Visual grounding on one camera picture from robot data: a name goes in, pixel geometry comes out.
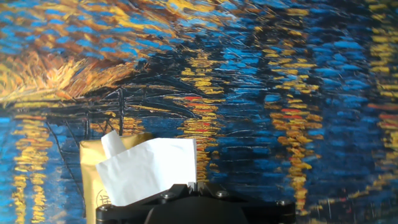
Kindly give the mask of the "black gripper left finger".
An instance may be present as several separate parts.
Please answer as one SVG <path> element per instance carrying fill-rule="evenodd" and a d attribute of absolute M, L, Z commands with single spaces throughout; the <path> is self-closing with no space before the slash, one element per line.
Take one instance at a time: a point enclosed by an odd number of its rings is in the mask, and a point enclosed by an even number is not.
<path fill-rule="evenodd" d="M 113 204 L 104 204 L 96 209 L 96 224 L 117 224 L 124 223 L 128 219 L 136 219 L 139 222 L 147 218 L 149 212 L 166 203 L 174 202 L 197 192 L 197 183 L 174 184 L 168 190 L 157 193 L 138 202 L 126 206 L 115 206 Z"/>

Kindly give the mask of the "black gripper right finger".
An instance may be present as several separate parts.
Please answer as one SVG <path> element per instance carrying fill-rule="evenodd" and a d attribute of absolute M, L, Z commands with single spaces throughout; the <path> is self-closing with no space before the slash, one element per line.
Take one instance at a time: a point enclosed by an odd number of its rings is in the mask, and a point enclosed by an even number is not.
<path fill-rule="evenodd" d="M 263 201 L 209 182 L 196 183 L 196 193 L 203 200 L 198 211 L 208 223 L 295 223 L 291 200 Z"/>

